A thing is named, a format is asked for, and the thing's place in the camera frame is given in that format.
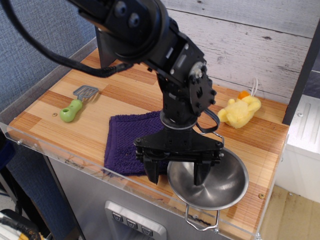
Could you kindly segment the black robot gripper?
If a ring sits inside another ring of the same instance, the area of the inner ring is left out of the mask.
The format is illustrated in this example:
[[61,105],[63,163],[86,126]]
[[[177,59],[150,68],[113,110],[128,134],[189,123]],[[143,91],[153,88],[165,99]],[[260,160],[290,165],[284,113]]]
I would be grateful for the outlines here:
[[167,174],[166,162],[192,162],[194,184],[203,184],[211,167],[221,161],[223,141],[204,136],[204,130],[197,133],[193,129],[197,122],[176,126],[164,114],[159,119],[163,129],[134,140],[136,158],[143,163],[148,180],[157,185],[159,176]]

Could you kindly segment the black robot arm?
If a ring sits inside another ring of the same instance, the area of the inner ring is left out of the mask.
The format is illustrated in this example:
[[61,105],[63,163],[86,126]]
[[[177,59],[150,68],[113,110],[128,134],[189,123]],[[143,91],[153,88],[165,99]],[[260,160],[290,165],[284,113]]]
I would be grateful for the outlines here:
[[196,133],[202,113],[210,114],[216,91],[207,75],[204,53],[169,17],[159,0],[75,0],[79,14],[99,28],[109,53],[127,64],[156,72],[163,95],[157,133],[134,141],[148,179],[157,183],[161,161],[192,162],[201,185],[221,159],[223,143]]

